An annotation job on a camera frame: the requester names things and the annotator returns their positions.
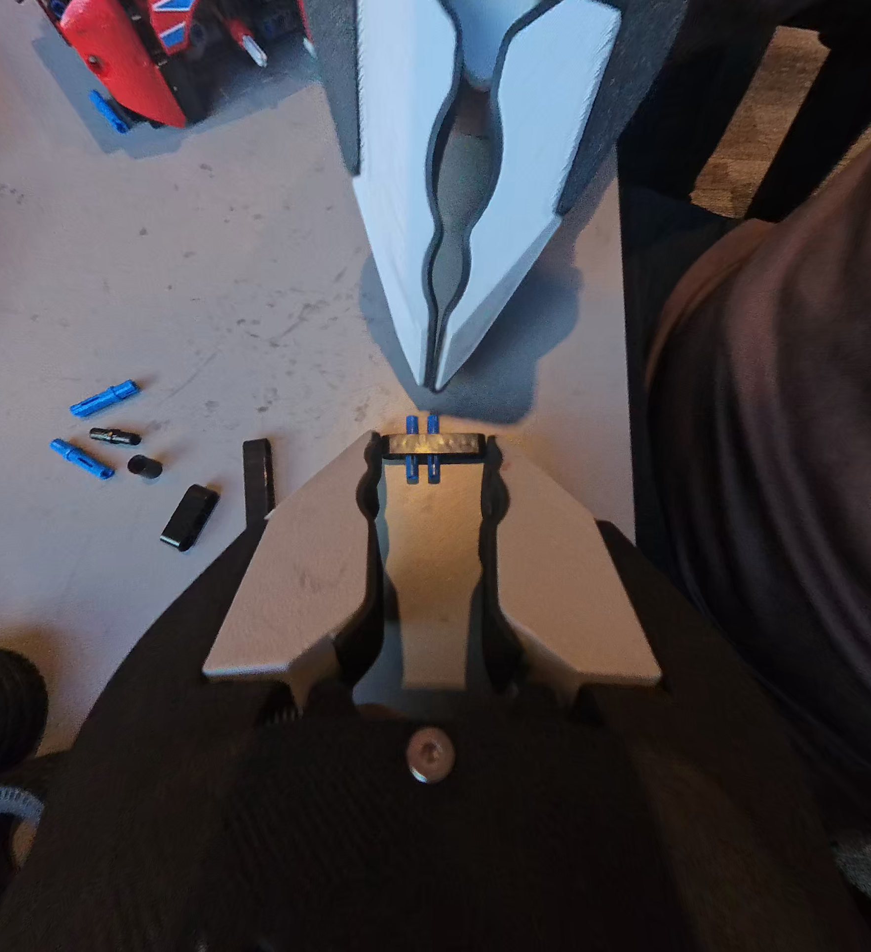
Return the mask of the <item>grey desk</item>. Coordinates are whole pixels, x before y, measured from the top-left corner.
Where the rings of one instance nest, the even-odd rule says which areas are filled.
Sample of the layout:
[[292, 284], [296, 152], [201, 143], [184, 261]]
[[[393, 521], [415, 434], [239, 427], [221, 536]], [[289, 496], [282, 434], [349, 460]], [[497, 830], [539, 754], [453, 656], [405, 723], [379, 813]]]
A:
[[[242, 444], [284, 496], [430, 395], [394, 336], [310, 56], [239, 69], [191, 130], [115, 135], [36, 4], [0, 2], [0, 646], [49, 690], [71, 744], [144, 631], [245, 526]], [[133, 380], [87, 419], [69, 408]], [[141, 435], [110, 446], [92, 427]], [[50, 449], [60, 438], [107, 481]], [[127, 470], [163, 465], [146, 481]], [[195, 545], [159, 541], [193, 483]]]

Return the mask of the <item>long black toy beam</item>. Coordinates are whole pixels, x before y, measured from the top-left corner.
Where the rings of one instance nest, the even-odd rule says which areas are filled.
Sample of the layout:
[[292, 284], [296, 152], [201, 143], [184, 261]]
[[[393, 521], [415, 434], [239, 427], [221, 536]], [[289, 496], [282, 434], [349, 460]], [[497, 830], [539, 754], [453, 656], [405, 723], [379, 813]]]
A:
[[484, 458], [487, 438], [481, 433], [393, 433], [381, 437], [386, 460], [411, 457], [454, 457], [462, 461]]
[[267, 438], [242, 445], [244, 503], [248, 528], [262, 522], [276, 506], [273, 449]]

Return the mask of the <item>red black toy car model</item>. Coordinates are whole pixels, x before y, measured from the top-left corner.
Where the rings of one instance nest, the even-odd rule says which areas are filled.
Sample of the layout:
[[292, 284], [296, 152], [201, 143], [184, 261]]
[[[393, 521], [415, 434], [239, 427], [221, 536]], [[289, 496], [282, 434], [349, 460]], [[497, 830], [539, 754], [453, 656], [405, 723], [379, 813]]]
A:
[[187, 128], [211, 113], [227, 57], [268, 66], [271, 45], [305, 30], [303, 1], [39, 1], [60, 39], [132, 127]]

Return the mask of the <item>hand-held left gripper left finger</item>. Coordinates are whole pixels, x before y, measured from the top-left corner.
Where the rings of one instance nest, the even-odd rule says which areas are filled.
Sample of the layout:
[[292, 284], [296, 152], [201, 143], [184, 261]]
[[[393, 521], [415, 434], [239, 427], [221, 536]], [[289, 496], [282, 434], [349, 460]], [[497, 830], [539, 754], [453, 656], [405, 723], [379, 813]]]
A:
[[381, 444], [366, 431], [277, 504], [203, 663], [208, 679], [311, 688], [369, 672], [384, 642]]

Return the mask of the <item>black chair frame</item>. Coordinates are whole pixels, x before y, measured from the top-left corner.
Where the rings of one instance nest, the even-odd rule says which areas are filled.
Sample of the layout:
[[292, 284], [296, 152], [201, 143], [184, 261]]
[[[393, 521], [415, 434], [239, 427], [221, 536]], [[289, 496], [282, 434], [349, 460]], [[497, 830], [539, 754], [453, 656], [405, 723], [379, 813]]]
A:
[[822, 28], [814, 10], [727, 65], [691, 200], [781, 220], [871, 141], [871, 6]]

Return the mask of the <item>small black toy brick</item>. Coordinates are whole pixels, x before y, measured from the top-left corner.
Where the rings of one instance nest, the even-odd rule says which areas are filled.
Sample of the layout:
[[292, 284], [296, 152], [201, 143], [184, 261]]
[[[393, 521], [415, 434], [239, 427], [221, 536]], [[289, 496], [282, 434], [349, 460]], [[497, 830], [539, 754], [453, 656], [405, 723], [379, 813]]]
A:
[[220, 499], [217, 490], [193, 483], [184, 492], [173, 514], [159, 535], [159, 541], [179, 551], [191, 549]]

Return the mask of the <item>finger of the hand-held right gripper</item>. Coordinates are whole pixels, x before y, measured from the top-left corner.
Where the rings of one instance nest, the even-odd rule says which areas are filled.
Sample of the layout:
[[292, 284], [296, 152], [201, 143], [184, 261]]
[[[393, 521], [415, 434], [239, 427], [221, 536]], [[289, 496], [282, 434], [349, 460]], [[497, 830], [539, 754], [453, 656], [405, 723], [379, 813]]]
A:
[[458, 28], [439, 1], [359, 1], [355, 25], [353, 190], [408, 368], [433, 388], [432, 268], [444, 231], [434, 166], [458, 89]]
[[557, 232], [621, 25], [608, 3], [539, 2], [500, 38], [489, 85], [490, 190], [465, 226], [462, 274], [436, 335], [434, 391], [475, 351]]

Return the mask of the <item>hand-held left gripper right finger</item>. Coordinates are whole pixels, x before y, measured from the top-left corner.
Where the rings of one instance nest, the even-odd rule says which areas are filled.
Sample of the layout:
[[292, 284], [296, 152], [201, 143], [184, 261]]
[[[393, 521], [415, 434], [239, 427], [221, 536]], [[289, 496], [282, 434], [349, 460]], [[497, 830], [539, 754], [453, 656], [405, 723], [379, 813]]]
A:
[[481, 653], [496, 693], [541, 684], [573, 706], [591, 685], [663, 672], [596, 518], [520, 450], [485, 439]]

